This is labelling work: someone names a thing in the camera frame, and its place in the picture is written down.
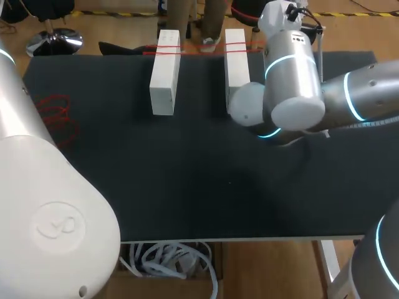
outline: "person's leg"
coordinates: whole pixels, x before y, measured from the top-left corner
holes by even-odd
[[[180,45],[183,45],[186,39],[187,23],[192,2],[191,0],[168,0],[167,5],[168,20],[166,28],[179,30]]]
[[[226,10],[226,0],[205,1],[205,12],[201,31],[203,44],[209,45],[209,48],[202,48],[203,52],[213,52],[216,45],[219,43]]]

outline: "screw hole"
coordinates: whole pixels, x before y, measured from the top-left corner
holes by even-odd
[[[84,298],[87,294],[87,287],[84,285],[79,289],[79,297]]]

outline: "black table surface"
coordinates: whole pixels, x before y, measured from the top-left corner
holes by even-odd
[[[374,63],[325,54],[325,79]],[[182,57],[174,116],[153,116],[153,57],[35,57],[33,99],[71,98],[78,138],[62,148],[113,207],[123,241],[366,233],[399,194],[399,124],[267,145],[225,108],[223,57]],[[262,82],[261,55],[249,55]]]

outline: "shoe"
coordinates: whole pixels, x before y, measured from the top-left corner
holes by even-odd
[[[202,53],[212,53],[216,50],[216,46],[220,43],[220,37],[218,39],[212,39],[210,37],[202,40],[202,47],[199,49]]]

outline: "red tangled string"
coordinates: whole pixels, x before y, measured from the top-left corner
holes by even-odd
[[[65,102],[62,106],[52,106],[55,101],[60,100]],[[76,139],[79,130],[76,122],[68,116],[70,108],[70,98],[68,95],[51,95],[46,97],[36,103],[36,108],[49,132],[60,130],[68,132],[71,127],[73,128],[74,132],[66,140],[57,142],[59,148],[68,145]]]

